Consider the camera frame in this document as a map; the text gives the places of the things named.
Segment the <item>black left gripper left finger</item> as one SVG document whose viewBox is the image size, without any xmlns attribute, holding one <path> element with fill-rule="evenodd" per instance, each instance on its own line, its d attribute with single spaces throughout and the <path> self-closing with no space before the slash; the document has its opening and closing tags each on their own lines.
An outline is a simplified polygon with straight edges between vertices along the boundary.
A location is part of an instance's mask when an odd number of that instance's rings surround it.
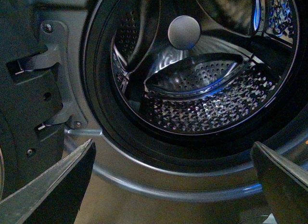
<svg viewBox="0 0 308 224">
<path fill-rule="evenodd" d="M 96 146 L 87 140 L 0 203 L 2 224 L 72 224 L 90 183 Z"/>
</svg>

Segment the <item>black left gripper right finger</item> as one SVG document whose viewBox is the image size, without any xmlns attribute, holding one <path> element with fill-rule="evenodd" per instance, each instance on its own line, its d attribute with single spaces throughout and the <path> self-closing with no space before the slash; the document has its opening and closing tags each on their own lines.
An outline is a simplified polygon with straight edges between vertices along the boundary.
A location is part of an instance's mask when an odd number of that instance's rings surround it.
<svg viewBox="0 0 308 224">
<path fill-rule="evenodd" d="M 261 142 L 251 149 L 257 177 L 279 224 L 308 222 L 308 171 Z"/>
</svg>

